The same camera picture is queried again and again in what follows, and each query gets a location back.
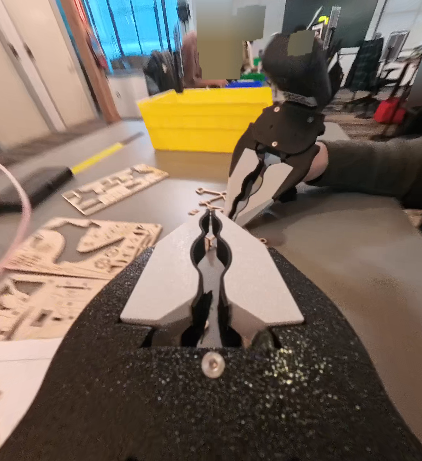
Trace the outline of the white instruction booklet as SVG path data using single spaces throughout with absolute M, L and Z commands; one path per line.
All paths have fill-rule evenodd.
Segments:
M 0 447 L 34 401 L 62 340 L 0 342 Z

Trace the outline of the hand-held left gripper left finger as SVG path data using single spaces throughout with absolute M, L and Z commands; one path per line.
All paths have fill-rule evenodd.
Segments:
M 188 329 L 201 337 L 211 292 L 198 268 L 206 256 L 211 212 L 206 209 L 166 235 L 154 247 L 120 315 L 122 323 L 149 326 L 181 336 Z

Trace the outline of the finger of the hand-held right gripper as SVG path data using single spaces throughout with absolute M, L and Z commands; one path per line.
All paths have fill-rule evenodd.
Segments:
M 251 186 L 248 197 L 233 221 L 244 227 L 260 216 L 275 201 L 274 196 L 288 179 L 294 168 L 286 163 L 272 164 L 267 167 L 261 179 Z
M 253 149 L 245 148 L 226 186 L 225 216 L 235 220 L 247 199 L 263 167 L 263 159 Z

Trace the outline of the wooden sheet with gear parts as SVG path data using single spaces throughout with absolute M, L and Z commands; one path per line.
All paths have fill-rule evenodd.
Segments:
M 60 229 L 69 225 L 83 230 L 76 252 L 81 261 L 61 261 L 66 239 Z M 154 246 L 160 224 L 56 217 L 26 239 L 4 264 L 10 271 L 111 280 L 141 253 Z

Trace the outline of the dark wall board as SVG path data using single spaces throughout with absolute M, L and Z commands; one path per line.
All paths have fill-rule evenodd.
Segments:
M 376 5 L 376 0 L 287 0 L 282 32 L 291 33 L 297 26 L 307 26 L 320 7 L 320 15 L 329 15 L 332 7 L 338 6 L 341 11 L 333 43 L 340 41 L 342 48 L 360 47 Z

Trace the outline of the red bag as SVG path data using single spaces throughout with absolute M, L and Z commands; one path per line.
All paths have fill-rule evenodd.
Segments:
M 393 96 L 381 101 L 377 107 L 373 119 L 378 124 L 401 124 L 403 122 L 406 110 L 404 102 L 400 98 Z

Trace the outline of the wooden sheet with frame parts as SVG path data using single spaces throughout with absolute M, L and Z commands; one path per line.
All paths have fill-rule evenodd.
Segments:
M 0 342 L 64 337 L 108 280 L 10 273 L 0 282 Z

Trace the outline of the black rectangular case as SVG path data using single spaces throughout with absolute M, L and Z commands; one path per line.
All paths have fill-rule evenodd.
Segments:
M 69 167 L 52 166 L 36 169 L 18 180 L 32 209 L 46 201 L 74 177 Z M 22 212 L 22 202 L 14 185 L 0 189 L 0 214 Z

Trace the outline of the wooden bicycle frame assembly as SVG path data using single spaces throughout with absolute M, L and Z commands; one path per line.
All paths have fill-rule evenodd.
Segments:
M 217 197 L 217 196 L 212 196 L 210 199 L 208 200 L 200 200 L 198 202 L 198 205 L 196 208 L 190 210 L 187 214 L 189 216 L 195 216 L 197 215 L 202 209 L 209 209 L 211 211 L 218 211 L 218 212 L 223 212 L 224 211 L 224 207 L 223 205 L 225 204 L 225 201 L 226 199 L 223 199 L 223 198 L 220 198 L 220 197 Z M 262 238 L 262 237 L 255 237 L 257 240 L 260 241 L 260 243 L 262 243 L 263 245 L 265 245 L 266 247 L 268 247 L 268 241 L 267 239 L 265 238 Z

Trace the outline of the blue-lit window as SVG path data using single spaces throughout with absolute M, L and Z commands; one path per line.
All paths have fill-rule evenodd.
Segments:
M 175 0 L 85 0 L 88 19 L 108 61 L 175 51 Z

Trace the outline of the dark hanging garment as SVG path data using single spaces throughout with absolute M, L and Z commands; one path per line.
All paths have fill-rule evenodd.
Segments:
M 370 91 L 379 68 L 383 38 L 364 41 L 348 72 L 345 88 L 351 92 Z

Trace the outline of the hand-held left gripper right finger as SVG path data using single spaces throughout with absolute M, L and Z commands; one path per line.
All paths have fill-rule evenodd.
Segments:
M 268 249 L 220 212 L 212 212 L 223 265 L 217 319 L 224 347 L 247 347 L 261 331 L 300 325 L 304 316 Z

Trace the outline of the person's right hand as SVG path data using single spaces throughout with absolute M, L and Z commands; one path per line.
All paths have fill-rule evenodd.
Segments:
M 329 153 L 327 146 L 322 141 L 317 141 L 316 146 L 318 147 L 318 152 L 312 161 L 307 175 L 304 178 L 305 183 L 316 181 L 320 176 L 323 175 L 329 163 Z

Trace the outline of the narrow wooden parts sheet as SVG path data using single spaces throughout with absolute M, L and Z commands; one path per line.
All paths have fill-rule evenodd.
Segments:
M 84 216 L 91 216 L 168 178 L 168 173 L 146 164 L 117 171 L 62 194 Z

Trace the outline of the black backpack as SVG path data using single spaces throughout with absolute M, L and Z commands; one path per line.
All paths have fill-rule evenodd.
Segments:
M 184 90 L 181 61 L 176 52 L 154 50 L 143 67 L 149 94 Z

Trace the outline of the brown wooden post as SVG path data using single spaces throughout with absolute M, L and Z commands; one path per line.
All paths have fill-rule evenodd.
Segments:
M 117 123 L 121 117 L 106 76 L 108 63 L 87 17 L 83 1 L 62 0 L 61 5 L 102 117 L 108 124 Z

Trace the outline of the low white cabinet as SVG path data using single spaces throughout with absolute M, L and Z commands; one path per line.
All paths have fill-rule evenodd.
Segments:
M 108 76 L 110 91 L 122 119 L 142 119 L 138 102 L 149 97 L 143 73 L 118 73 Z

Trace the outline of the stacked yellow plastic bins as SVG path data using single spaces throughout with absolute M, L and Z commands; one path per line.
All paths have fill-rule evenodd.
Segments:
M 269 87 L 185 89 L 144 98 L 138 107 L 157 151 L 232 153 L 272 102 Z

